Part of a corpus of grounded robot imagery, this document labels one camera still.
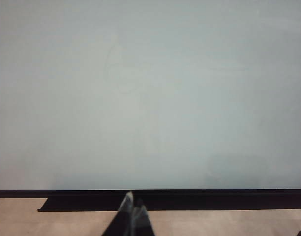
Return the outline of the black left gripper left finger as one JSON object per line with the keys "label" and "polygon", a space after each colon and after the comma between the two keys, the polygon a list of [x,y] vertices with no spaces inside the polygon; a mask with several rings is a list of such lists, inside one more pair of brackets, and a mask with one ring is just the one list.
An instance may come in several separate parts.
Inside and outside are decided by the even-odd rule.
{"label": "black left gripper left finger", "polygon": [[127,192],[116,215],[103,232],[103,236],[130,236],[131,220],[134,208],[134,197],[132,192]]}

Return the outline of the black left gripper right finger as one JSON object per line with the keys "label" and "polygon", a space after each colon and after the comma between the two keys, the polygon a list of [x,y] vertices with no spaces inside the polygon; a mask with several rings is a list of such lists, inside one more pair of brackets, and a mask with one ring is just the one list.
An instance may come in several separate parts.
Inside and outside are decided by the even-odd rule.
{"label": "black left gripper right finger", "polygon": [[132,235],[155,236],[147,209],[141,199],[138,199],[132,212]]}

